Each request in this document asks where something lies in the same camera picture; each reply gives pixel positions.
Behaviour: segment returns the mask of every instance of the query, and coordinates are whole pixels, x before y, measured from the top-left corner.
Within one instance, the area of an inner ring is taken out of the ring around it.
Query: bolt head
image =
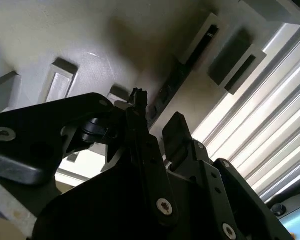
[[[229,169],[230,168],[230,164],[228,163],[228,162],[226,162],[226,161],[223,161],[222,162],[223,163],[223,165],[227,168],[227,169]]]
[[[200,149],[204,149],[205,148],[205,146],[201,142],[198,142],[197,144],[198,144],[198,146],[199,146]]]
[[[11,128],[0,127],[0,142],[11,142],[16,136],[16,132]]]
[[[236,240],[237,239],[237,235],[236,235],[235,230],[229,224],[224,223],[222,225],[222,229],[223,229],[223,232],[225,233],[225,235],[230,240]]]
[[[170,216],[173,212],[170,202],[165,198],[160,198],[156,202],[156,207],[162,214],[164,214],[166,216]]]

